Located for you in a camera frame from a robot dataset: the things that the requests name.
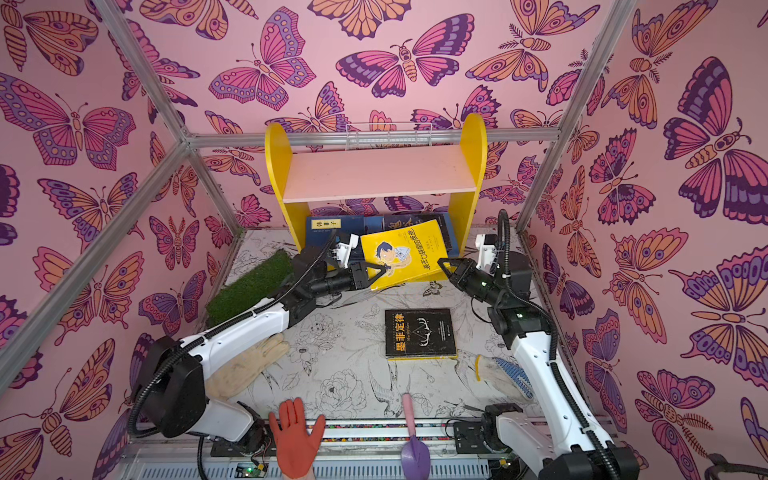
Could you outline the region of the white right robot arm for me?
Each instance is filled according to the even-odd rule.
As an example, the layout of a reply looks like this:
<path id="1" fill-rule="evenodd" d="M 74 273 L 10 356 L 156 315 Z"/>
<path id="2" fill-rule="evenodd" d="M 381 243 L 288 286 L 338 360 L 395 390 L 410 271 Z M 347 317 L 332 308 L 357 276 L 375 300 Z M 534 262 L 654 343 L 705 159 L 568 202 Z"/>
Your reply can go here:
<path id="1" fill-rule="evenodd" d="M 520 412 L 495 417 L 495 435 L 539 479 L 636 479 L 640 467 L 631 449 L 618 446 L 600 425 L 572 380 L 559 352 L 550 315 L 522 292 L 530 270 L 511 272 L 502 251 L 490 274 L 469 258 L 438 261 L 459 291 L 488 306 L 494 330 L 527 376 L 549 435 L 529 429 Z"/>

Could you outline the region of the yellow cartoon boy book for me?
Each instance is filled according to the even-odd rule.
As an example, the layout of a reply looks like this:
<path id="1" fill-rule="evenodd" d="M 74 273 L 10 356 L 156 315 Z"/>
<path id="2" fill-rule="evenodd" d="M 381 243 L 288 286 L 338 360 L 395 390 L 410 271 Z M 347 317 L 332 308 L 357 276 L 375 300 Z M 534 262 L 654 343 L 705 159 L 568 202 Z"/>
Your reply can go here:
<path id="1" fill-rule="evenodd" d="M 436 220 L 364 235 L 360 239 L 372 290 L 423 280 L 440 271 L 448 251 Z"/>

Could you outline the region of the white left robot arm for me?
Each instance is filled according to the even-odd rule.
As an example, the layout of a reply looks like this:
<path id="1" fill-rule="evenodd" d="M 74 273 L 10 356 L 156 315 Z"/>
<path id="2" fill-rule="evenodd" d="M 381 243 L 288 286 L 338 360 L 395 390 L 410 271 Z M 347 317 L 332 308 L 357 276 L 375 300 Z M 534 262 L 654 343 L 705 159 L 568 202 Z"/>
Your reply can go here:
<path id="1" fill-rule="evenodd" d="M 301 322 L 318 298 L 368 289 L 383 274 L 366 262 L 343 265 L 325 247 L 301 252 L 292 266 L 285 285 L 243 312 L 202 333 L 181 340 L 165 336 L 151 345 L 132 387 L 131 438 L 188 434 L 250 446 L 262 440 L 261 417 L 217 398 L 208 382 L 248 349 Z"/>

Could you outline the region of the black notebook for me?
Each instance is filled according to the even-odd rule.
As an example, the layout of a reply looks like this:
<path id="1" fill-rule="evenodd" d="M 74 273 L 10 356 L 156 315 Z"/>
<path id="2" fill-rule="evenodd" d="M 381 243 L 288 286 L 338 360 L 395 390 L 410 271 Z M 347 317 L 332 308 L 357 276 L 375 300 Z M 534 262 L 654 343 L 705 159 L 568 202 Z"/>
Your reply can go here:
<path id="1" fill-rule="evenodd" d="M 397 360 L 456 359 L 451 311 L 448 308 L 385 311 L 385 358 Z"/>

